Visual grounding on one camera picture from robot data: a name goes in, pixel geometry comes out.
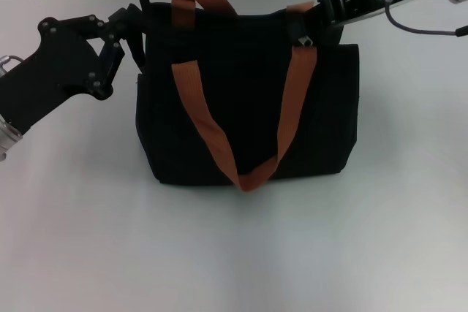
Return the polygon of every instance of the black cable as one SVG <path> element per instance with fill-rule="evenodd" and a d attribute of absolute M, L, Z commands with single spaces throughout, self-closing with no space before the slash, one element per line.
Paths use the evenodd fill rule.
<path fill-rule="evenodd" d="M 424 31 L 420 29 L 414 29 L 410 27 L 403 26 L 402 24 L 396 22 L 396 20 L 390 14 L 390 3 L 385 2 L 385 14 L 387 15 L 387 19 L 397 28 L 402 29 L 403 31 L 416 33 L 416 34 L 429 34 L 433 36 L 456 36 L 454 31 Z"/>
<path fill-rule="evenodd" d="M 13 60 L 16 60 L 16 61 L 19 61 L 19 62 L 23 62 L 24 60 L 22 58 L 20 58 L 19 56 L 15 56 L 15 55 L 8 55 L 9 58 L 12 58 Z"/>

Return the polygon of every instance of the orange strap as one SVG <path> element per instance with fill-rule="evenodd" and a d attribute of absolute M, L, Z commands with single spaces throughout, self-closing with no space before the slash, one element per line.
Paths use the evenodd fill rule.
<path fill-rule="evenodd" d="M 172 23 L 176 28 L 193 29 L 195 27 L 196 4 L 219 15 L 236 17 L 237 13 L 227 0 L 172 0 Z"/>
<path fill-rule="evenodd" d="M 236 16 L 227 0 L 196 1 L 205 9 L 223 15 Z M 312 3 L 305 3 L 288 7 L 287 15 L 307 11 L 312 6 Z M 173 25 L 182 28 L 195 27 L 195 0 L 173 0 Z M 203 93 L 198 62 L 189 61 L 172 65 L 174 81 L 182 105 L 208 146 L 218 168 L 241 190 L 255 190 L 275 173 L 298 130 L 303 103 L 316 64 L 316 47 L 292 47 L 277 132 L 278 154 L 256 167 L 248 175 L 238 174 L 229 140 L 210 114 Z"/>

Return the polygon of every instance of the black fabric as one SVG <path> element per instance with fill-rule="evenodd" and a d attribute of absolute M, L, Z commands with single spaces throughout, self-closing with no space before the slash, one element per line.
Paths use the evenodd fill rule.
<path fill-rule="evenodd" d="M 277 153 L 291 41 L 284 10 L 234 20 L 197 10 L 196 19 L 195 31 L 175 30 L 169 4 L 146 5 L 137 130 L 162 183 L 227 185 L 182 106 L 171 64 L 198 60 L 210 112 L 246 174 Z M 357 45 L 318 48 L 298 132 L 273 178 L 341 172 L 356 142 L 358 82 Z"/>

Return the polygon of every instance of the black bag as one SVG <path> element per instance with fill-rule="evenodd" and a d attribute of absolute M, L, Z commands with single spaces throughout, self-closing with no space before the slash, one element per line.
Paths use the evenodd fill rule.
<path fill-rule="evenodd" d="M 197 1 L 204 10 L 142 0 L 137 130 L 154 176 L 250 191 L 341 172 L 356 142 L 358 46 L 293 46 L 299 8 L 237 16 L 227 0 Z"/>

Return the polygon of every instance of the white tabletop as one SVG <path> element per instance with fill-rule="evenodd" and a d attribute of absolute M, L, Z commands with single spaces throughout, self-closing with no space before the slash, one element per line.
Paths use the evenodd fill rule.
<path fill-rule="evenodd" d="M 244 14 L 302 1 L 231 0 Z M 31 55 L 43 18 L 105 19 L 130 2 L 0 0 L 0 55 Z M 446 0 L 393 14 L 468 24 L 468 5 Z M 379 16 L 342 42 L 361 47 L 347 168 L 247 195 L 154 179 L 124 45 L 109 100 L 70 99 L 0 164 L 0 311 L 466 311 L 468 39 Z"/>

